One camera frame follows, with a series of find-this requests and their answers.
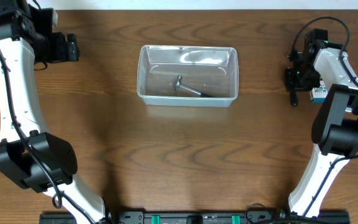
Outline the screwdriver yellow collar black handle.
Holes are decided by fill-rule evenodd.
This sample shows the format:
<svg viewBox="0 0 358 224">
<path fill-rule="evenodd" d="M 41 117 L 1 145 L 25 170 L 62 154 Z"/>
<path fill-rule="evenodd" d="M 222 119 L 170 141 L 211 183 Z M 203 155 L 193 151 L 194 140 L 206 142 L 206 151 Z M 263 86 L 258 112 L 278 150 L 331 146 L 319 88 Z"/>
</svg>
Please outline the screwdriver yellow collar black handle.
<svg viewBox="0 0 358 224">
<path fill-rule="evenodd" d="M 295 90 L 290 91 L 290 103 L 292 106 L 298 106 L 298 97 Z"/>
</svg>

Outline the blue white screwdriver box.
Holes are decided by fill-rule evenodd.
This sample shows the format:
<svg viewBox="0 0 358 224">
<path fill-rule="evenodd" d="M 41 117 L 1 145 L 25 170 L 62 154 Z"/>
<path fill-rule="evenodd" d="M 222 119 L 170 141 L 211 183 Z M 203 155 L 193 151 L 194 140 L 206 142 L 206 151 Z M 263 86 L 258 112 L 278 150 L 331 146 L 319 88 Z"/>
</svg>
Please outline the blue white screwdriver box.
<svg viewBox="0 0 358 224">
<path fill-rule="evenodd" d="M 319 81 L 320 86 L 310 91 L 310 100 L 312 103 L 323 103 L 328 91 L 322 79 Z"/>
</svg>

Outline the clear plastic container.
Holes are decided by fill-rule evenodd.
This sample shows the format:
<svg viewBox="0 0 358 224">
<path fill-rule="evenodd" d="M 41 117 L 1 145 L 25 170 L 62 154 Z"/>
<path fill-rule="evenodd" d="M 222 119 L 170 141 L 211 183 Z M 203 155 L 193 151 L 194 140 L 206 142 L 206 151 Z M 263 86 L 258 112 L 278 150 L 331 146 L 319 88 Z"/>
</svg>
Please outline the clear plastic container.
<svg viewBox="0 0 358 224">
<path fill-rule="evenodd" d="M 179 88 L 181 83 L 212 98 Z M 137 69 L 137 94 L 146 105 L 226 108 L 239 94 L 239 62 L 233 47 L 144 45 Z"/>
</svg>

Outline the small claw hammer black handle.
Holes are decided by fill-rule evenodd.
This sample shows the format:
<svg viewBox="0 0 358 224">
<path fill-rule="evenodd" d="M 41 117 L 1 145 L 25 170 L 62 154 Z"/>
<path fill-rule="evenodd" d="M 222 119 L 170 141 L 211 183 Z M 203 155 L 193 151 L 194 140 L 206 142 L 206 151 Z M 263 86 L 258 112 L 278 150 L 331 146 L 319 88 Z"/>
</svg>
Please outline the small claw hammer black handle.
<svg viewBox="0 0 358 224">
<path fill-rule="evenodd" d="M 188 87 L 186 85 L 183 85 L 181 83 L 182 78 L 183 77 L 181 75 L 178 75 L 176 80 L 174 81 L 174 84 L 173 84 L 173 86 L 174 86 L 174 94 L 177 94 L 177 90 L 179 88 L 182 88 L 182 89 L 187 90 L 187 91 L 189 91 L 191 93 L 194 93 L 194 94 L 196 94 L 196 95 L 198 95 L 199 97 L 202 97 L 202 98 L 212 98 L 213 97 L 211 95 L 207 95 L 207 94 L 205 94 L 203 92 L 200 92 L 200 91 L 195 90 L 193 88 L 190 88 L 190 87 Z"/>
</svg>

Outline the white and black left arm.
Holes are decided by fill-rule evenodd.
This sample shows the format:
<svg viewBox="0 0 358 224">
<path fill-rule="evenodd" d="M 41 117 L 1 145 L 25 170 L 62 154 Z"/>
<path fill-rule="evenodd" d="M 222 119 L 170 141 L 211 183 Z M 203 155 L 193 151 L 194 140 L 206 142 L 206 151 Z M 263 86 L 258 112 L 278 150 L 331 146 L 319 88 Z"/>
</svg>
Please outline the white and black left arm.
<svg viewBox="0 0 358 224">
<path fill-rule="evenodd" d="M 52 8 L 0 0 L 0 172 L 77 223 L 111 223 L 103 198 L 78 175 L 72 145 L 50 133 L 40 108 L 35 65 L 80 57 L 76 35 L 54 31 L 57 21 Z"/>
</svg>

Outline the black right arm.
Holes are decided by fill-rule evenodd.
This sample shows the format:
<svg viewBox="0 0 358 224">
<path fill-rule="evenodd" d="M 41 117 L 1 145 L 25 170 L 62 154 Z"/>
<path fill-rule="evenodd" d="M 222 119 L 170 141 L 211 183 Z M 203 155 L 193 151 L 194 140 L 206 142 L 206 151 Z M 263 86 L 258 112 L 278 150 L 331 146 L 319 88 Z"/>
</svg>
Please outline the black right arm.
<svg viewBox="0 0 358 224">
<path fill-rule="evenodd" d="M 328 91 L 313 121 L 311 159 L 288 198 L 292 214 L 314 218 L 339 171 L 358 157 L 358 77 L 344 46 L 329 41 L 324 29 L 309 31 L 303 51 L 292 49 L 289 60 L 284 84 L 293 106 L 299 91 L 321 85 Z"/>
</svg>

